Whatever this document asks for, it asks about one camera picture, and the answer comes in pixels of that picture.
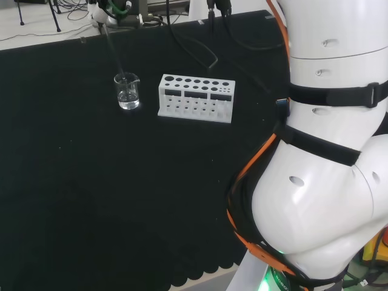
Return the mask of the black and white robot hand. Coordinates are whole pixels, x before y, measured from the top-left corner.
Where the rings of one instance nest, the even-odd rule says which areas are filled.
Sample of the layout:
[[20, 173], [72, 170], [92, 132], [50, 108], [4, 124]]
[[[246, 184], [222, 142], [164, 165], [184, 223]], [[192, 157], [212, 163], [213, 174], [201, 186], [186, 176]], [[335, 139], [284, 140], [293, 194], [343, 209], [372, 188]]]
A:
[[119, 20], [129, 15], [133, 7], [132, 1], [86, 1], [88, 19], [93, 26], [107, 25], [117, 26]]

